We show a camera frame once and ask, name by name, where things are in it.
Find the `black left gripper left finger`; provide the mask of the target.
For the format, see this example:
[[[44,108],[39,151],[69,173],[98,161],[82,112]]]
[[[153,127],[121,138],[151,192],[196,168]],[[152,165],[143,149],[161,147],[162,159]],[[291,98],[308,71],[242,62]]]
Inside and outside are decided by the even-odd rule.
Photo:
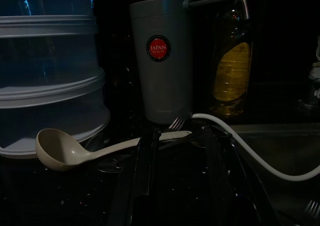
[[[155,216],[155,182],[161,132],[145,132],[119,174],[108,226],[150,226]]]

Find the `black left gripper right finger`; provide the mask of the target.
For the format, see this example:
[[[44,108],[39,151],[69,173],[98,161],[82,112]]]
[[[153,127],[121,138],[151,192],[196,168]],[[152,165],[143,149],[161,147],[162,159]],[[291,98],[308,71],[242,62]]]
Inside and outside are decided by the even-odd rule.
[[[231,137],[213,126],[201,128],[216,226],[262,226],[246,173]]]

